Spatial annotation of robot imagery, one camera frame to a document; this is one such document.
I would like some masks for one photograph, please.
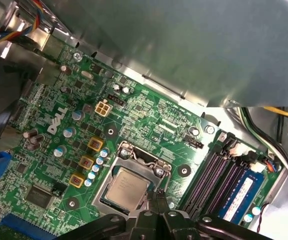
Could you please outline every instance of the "dell logo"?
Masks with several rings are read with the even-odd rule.
[[[58,131],[58,126],[61,124],[61,120],[65,117],[65,114],[67,113],[68,109],[67,107],[65,109],[59,107],[58,111],[61,113],[55,113],[55,118],[52,119],[52,124],[48,127],[47,131],[50,134],[55,135]]]

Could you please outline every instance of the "capacitor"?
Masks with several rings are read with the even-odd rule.
[[[40,143],[44,140],[44,135],[43,134],[39,134],[39,135],[36,135],[36,136],[32,136],[29,141],[32,143],[32,144],[37,144],[37,143]]]
[[[258,206],[253,207],[252,214],[255,215],[255,216],[260,215],[261,214],[261,208],[258,207]]]
[[[71,127],[71,126],[66,128],[66,129],[64,129],[64,131],[63,131],[63,135],[66,138],[70,138],[70,137],[72,137],[75,134],[76,134],[76,130],[75,130],[74,127]]]
[[[125,86],[125,87],[123,87],[122,92],[124,94],[129,94],[130,93],[130,89],[127,86]]]
[[[113,90],[115,92],[119,92],[119,91],[121,91],[121,86],[115,83],[115,84],[113,84]]]
[[[29,150],[29,151],[34,151],[34,150],[36,150],[36,149],[38,149],[38,148],[40,148],[41,147],[41,144],[38,142],[38,143],[36,143],[36,144],[29,144],[29,145],[27,145],[27,150]]]
[[[198,136],[200,134],[200,131],[194,127],[194,126],[191,126],[189,129],[188,129],[188,132],[190,134],[192,134],[193,136]]]
[[[103,163],[104,163],[103,158],[98,157],[98,158],[96,159],[96,164],[97,164],[97,165],[101,166]]]
[[[100,166],[99,166],[99,165],[93,165],[93,166],[92,166],[92,171],[93,171],[94,173],[98,173],[99,170],[100,170]]]
[[[95,177],[96,177],[96,174],[91,171],[91,172],[88,173],[87,177],[88,177],[89,179],[91,179],[91,180],[94,180]]]
[[[60,158],[60,157],[62,157],[64,154],[66,154],[66,152],[67,152],[66,147],[63,146],[63,145],[60,145],[60,146],[58,146],[57,148],[54,149],[54,152],[53,152],[53,153],[54,153],[54,156],[55,156],[55,157]]]
[[[92,181],[91,181],[90,179],[86,179],[86,180],[84,181],[84,185],[85,185],[86,187],[90,187],[90,186],[92,185]]]
[[[100,152],[99,152],[99,155],[102,157],[102,158],[106,158],[108,155],[109,155],[109,149],[108,148],[103,148]]]
[[[252,222],[252,220],[253,220],[253,215],[252,215],[252,214],[246,214],[246,215],[243,217],[243,220],[244,220],[244,222],[246,222],[246,223],[250,223],[250,222]]]
[[[60,66],[60,70],[66,75],[72,74],[72,69],[70,69],[68,66],[62,65]]]
[[[61,86],[59,90],[63,94],[71,94],[72,93],[72,88],[70,88],[69,86]]]
[[[75,121],[82,120],[84,116],[85,113],[80,110],[72,112],[72,119],[74,119]]]
[[[23,138],[29,139],[31,137],[36,136],[37,134],[39,134],[39,132],[36,129],[32,129],[32,130],[23,132]]]

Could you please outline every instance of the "motherboard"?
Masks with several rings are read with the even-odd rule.
[[[52,239],[105,214],[127,217],[160,188],[193,220],[214,214],[247,227],[259,214],[279,175],[263,152],[94,56],[56,46],[44,48],[48,64],[8,123],[22,139],[0,177],[0,231]]]

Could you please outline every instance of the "blue ram stick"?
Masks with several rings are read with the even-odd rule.
[[[263,174],[245,170],[242,177],[228,196],[218,217],[239,224],[259,192],[265,177]]]
[[[51,233],[39,228],[38,226],[34,226],[33,224],[13,215],[6,215],[1,223],[3,226],[7,226],[16,232],[24,234],[34,240],[52,240],[56,238],[56,236]]]

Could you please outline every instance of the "cpu socket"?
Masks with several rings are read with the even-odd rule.
[[[147,191],[156,190],[166,177],[171,177],[169,164],[123,141],[92,205],[101,215],[122,214],[127,218],[143,207]]]

